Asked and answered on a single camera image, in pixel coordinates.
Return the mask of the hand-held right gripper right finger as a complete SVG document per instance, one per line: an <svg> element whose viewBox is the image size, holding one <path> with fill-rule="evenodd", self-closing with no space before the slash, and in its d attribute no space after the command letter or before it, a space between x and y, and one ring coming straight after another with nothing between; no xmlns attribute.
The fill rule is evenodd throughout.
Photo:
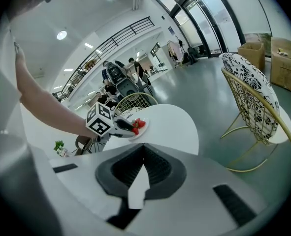
<svg viewBox="0 0 291 236"><path fill-rule="evenodd" d="M143 162L150 184L145 192L145 199L169 198L183 185L187 177L185 165L176 157L178 151L149 143L143 147Z"/></svg>

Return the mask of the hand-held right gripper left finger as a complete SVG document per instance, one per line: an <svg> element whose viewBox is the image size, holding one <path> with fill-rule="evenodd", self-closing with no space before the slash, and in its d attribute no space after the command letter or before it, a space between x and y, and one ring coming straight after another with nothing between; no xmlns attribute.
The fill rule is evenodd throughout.
<svg viewBox="0 0 291 236"><path fill-rule="evenodd" d="M106 194L127 198L128 189L137 177L144 157L144 145L123 147L118 155L102 162L95 171L96 180Z"/></svg>

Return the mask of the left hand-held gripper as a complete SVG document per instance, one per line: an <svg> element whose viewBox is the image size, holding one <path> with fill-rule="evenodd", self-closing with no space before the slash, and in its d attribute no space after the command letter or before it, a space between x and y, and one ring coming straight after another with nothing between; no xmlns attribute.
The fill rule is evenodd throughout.
<svg viewBox="0 0 291 236"><path fill-rule="evenodd" d="M86 115L87 137L108 142L111 137L130 138L134 126L102 103L95 103Z"/></svg>

